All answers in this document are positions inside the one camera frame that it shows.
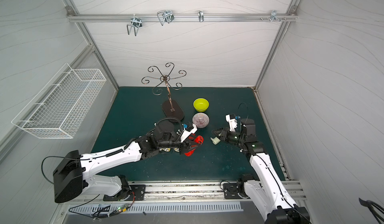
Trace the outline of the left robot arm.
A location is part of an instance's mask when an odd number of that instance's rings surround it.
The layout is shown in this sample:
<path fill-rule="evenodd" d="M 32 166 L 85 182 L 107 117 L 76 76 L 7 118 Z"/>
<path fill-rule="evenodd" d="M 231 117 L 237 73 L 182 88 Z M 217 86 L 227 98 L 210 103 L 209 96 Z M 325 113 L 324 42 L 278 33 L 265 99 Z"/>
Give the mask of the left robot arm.
<path fill-rule="evenodd" d="M 196 135 L 195 124 L 180 127 L 176 132 L 171 118 L 164 118 L 147 134 L 131 139 L 126 145 L 96 153 L 69 152 L 53 172 L 55 203 L 66 203 L 81 195 L 104 195 L 111 201 L 131 198 L 134 191 L 124 175 L 106 177 L 101 173 L 154 157 L 165 149 L 177 149 L 179 154 L 191 156 L 204 139 Z"/>

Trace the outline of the red flashlight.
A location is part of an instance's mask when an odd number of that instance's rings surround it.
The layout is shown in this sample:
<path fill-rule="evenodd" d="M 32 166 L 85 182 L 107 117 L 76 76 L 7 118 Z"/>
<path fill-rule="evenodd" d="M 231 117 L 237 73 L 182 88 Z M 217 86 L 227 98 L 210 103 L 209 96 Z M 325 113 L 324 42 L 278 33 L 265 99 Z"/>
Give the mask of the red flashlight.
<path fill-rule="evenodd" d="M 191 156 L 204 143 L 204 138 L 201 135 L 192 135 L 188 137 L 185 143 L 187 146 L 184 155 Z"/>

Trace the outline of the pale green flashlight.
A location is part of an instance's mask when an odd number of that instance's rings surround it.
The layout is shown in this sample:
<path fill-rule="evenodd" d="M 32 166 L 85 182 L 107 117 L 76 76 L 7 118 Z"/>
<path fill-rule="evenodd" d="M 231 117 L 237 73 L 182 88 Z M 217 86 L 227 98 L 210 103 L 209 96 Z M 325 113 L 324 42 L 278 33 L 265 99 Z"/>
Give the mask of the pale green flashlight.
<path fill-rule="evenodd" d="M 217 138 L 217 137 L 215 137 L 215 138 L 211 138 L 211 141 L 212 141 L 212 143 L 213 143 L 214 145 L 217 145 L 217 144 L 220 143 L 220 139 Z"/>

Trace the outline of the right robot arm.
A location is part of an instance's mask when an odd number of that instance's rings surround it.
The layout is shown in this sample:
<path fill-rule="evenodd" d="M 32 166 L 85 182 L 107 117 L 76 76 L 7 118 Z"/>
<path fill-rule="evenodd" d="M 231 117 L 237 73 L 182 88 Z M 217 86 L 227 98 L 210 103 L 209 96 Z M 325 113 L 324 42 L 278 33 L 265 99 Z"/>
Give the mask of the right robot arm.
<path fill-rule="evenodd" d="M 290 196 L 267 150 L 258 141 L 254 120 L 228 114 L 226 121 L 229 127 L 214 130 L 213 134 L 220 141 L 237 146 L 258 176 L 258 180 L 240 181 L 238 195 L 252 200 L 265 224 L 310 224 L 309 212 Z"/>

